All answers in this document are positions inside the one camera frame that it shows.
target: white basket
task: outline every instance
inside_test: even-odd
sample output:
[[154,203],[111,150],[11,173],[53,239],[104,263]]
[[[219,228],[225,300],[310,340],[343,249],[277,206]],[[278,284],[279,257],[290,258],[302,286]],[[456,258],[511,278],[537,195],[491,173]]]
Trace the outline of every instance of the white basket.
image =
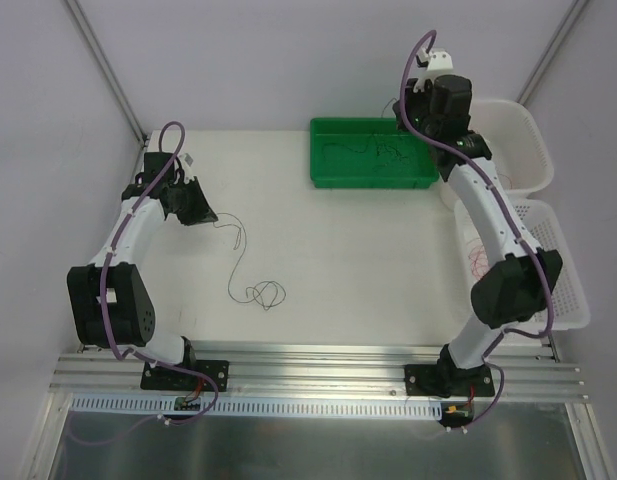
[[[539,200],[512,199],[517,215],[523,221],[528,231],[537,239],[545,250],[557,249],[563,259],[564,266],[553,291],[555,307],[555,330],[582,328],[590,323],[590,310],[584,296],[584,291],[575,270],[575,265],[566,245],[566,239],[561,233],[555,212],[547,203]],[[477,234],[468,211],[463,203],[455,204],[455,221],[457,222],[457,240],[459,254],[462,259],[468,292],[472,286],[488,270],[487,258],[483,245]],[[539,312],[521,328],[537,332],[546,323],[546,312]]]
[[[470,114],[470,128],[486,140],[509,196],[526,198],[550,184],[552,160],[528,110],[508,100],[476,99]],[[441,199],[452,210],[458,198],[446,183],[439,183]]]

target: metal floor panel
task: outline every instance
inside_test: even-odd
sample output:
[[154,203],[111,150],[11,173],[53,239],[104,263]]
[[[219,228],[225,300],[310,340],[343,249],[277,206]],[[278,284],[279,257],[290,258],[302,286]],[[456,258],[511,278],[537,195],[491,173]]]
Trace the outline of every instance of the metal floor panel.
[[[136,415],[78,413],[73,432],[112,437]],[[148,422],[102,447],[67,441],[61,480],[575,480],[584,473],[564,406],[499,405],[467,434],[434,422],[207,417],[185,427]]]

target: metal rail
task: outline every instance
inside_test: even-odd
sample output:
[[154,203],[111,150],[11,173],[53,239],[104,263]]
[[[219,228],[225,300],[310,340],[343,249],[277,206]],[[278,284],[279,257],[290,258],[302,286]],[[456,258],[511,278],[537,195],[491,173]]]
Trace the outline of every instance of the metal rail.
[[[439,351],[434,347],[232,343],[197,343],[195,349],[197,358],[231,363],[228,389],[222,394],[225,396],[402,401],[409,398],[403,366],[433,363]],[[579,367],[556,363],[550,347],[502,347],[491,360],[506,370],[504,402],[587,403],[589,400]],[[85,349],[60,357],[50,388],[72,393],[151,394],[139,388],[142,369],[143,363],[138,360],[118,362],[109,351]]]

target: green plastic bin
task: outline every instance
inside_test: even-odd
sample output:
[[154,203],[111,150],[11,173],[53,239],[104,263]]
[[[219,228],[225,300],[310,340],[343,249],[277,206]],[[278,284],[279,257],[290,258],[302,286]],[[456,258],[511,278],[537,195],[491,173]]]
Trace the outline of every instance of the green plastic bin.
[[428,146],[389,118],[314,118],[310,178],[317,188],[428,188]]

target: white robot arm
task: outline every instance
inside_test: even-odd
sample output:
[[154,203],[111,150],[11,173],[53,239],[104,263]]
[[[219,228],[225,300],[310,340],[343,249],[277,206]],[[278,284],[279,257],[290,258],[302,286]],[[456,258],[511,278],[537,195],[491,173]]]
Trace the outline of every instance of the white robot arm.
[[[133,352],[170,365],[192,363],[188,360],[193,353],[185,338],[156,328],[155,311],[139,274],[153,234],[169,214],[184,225],[217,220],[198,179],[192,176],[190,163],[187,154],[180,159],[173,153],[146,153],[143,171],[122,194],[121,214],[105,246],[88,265],[73,267],[68,273],[82,343],[117,353],[117,345],[129,346]],[[104,270],[106,298],[102,302]],[[106,330],[104,308],[111,332]]]
[[[443,347],[435,368],[424,365],[412,372],[420,393],[447,398],[483,385],[484,375],[490,374],[484,359],[503,334],[533,336],[514,327],[547,306],[544,332],[550,331],[551,292],[562,259],[556,250],[542,249],[504,193],[485,140],[469,129],[472,84],[452,73],[445,50],[431,48],[435,36],[434,30],[428,32],[413,50],[393,110],[399,129],[429,144],[442,180],[470,214],[490,267],[471,290],[473,313],[461,333]],[[415,59],[426,70],[421,78],[409,79]]]

